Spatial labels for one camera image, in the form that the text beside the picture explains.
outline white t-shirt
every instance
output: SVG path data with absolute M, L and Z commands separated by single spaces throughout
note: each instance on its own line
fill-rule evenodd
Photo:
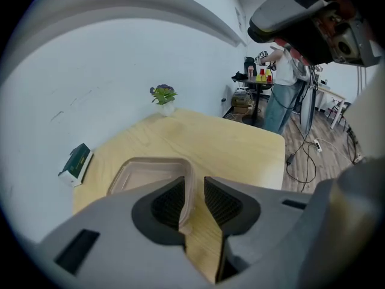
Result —
M 294 85 L 296 82 L 297 77 L 294 74 L 292 57 L 287 50 L 284 50 L 281 59 L 277 61 L 277 73 L 274 78 L 274 84 Z

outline white flower pot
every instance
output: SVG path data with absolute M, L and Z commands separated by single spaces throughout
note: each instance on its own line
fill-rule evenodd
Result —
M 174 101 L 170 101 L 164 105 L 156 105 L 156 107 L 159 113 L 165 117 L 170 117 L 175 111 Z

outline food container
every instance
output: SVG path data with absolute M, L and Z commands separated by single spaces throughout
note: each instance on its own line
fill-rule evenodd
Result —
M 180 212 L 179 227 L 189 218 L 194 206 L 196 177 L 191 163 L 184 158 L 135 157 L 127 160 L 112 181 L 107 195 L 131 190 L 156 181 L 185 177 L 185 205 Z

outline potted plant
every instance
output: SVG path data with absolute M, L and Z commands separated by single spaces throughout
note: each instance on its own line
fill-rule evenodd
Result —
M 175 110 L 174 96 L 177 95 L 174 88 L 166 84 L 160 84 L 156 88 L 150 88 L 150 93 L 154 97 L 152 103 L 158 101 L 156 104 L 159 113 L 165 117 L 171 116 Z

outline wooden table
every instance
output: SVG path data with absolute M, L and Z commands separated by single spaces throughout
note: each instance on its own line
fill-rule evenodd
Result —
M 328 93 L 328 94 L 334 96 L 335 98 L 337 98 L 337 99 L 339 99 L 339 100 L 341 101 L 341 105 L 340 105 L 339 108 L 338 108 L 338 111 L 337 111 L 337 113 L 336 113 L 336 116 L 334 117 L 334 120 L 333 120 L 333 122 L 332 122 L 331 125 L 330 125 L 330 128 L 333 129 L 334 126 L 336 125 L 337 121 L 338 121 L 339 115 L 341 114 L 342 107 L 343 107 L 343 102 L 346 101 L 346 98 L 343 97 L 343 96 L 341 96 L 341 95 L 339 95 L 339 94 L 337 94 L 337 93 L 335 93 L 335 92 L 333 92 L 333 91 L 326 90 L 326 89 L 323 88 L 323 87 L 318 87 L 318 91 L 323 92 L 323 96 L 322 96 L 322 98 L 321 98 L 321 100 L 319 101 L 319 104 L 318 104 L 318 111 L 321 111 L 321 105 L 322 105 L 322 103 L 323 103 L 323 101 L 324 101 L 325 93 Z
M 255 106 L 254 106 L 254 111 L 252 114 L 248 114 L 242 118 L 242 122 L 247 125 L 255 126 L 255 127 L 262 127 L 263 125 L 263 118 L 258 117 L 258 105 L 259 105 L 259 96 L 260 96 L 260 91 L 262 90 L 262 85 L 272 85 L 273 83 L 268 83 L 266 81 L 258 81 L 256 76 L 253 76 L 251 78 L 247 79 L 239 79 L 236 80 L 238 82 L 244 82 L 246 84 L 255 84 L 257 86 L 257 93 L 256 93 L 256 100 L 255 100 Z
M 248 125 L 178 109 L 154 114 L 118 133 L 94 151 L 83 184 L 74 189 L 74 213 L 104 197 L 120 166 L 132 157 L 183 157 L 197 174 L 197 196 L 186 236 L 186 254 L 212 282 L 221 230 L 204 202 L 203 177 L 281 189 L 285 162 L 282 136 Z

